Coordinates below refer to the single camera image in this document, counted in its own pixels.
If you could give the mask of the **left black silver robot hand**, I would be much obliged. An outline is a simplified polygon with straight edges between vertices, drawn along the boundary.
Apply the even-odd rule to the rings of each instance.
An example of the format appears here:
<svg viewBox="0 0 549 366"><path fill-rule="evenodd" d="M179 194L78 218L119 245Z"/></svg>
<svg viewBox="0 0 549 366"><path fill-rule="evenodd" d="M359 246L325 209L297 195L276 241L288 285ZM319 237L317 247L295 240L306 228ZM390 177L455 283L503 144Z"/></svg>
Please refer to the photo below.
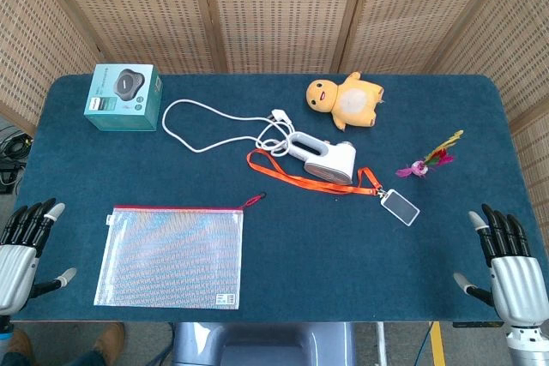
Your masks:
<svg viewBox="0 0 549 366"><path fill-rule="evenodd" d="M35 274L51 228L65 204L54 198L16 209L1 230L1 316L9 317L27 301L67 286L76 276L71 267L51 281L36 283Z"/></svg>

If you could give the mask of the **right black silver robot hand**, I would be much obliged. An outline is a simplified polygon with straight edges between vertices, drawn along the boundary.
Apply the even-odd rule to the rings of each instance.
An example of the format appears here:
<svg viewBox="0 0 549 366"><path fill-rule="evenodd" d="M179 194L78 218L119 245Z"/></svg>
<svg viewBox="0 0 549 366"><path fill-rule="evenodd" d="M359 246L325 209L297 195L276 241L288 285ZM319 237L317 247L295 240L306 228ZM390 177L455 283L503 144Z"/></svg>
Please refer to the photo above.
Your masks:
<svg viewBox="0 0 549 366"><path fill-rule="evenodd" d="M491 289L478 287L461 273L453 274L454 281L466 295L494 308L510 326L538 327L548 320L548 295L527 233L515 216L486 204L481 208L483 215L470 211L468 218L480 240Z"/></svg>

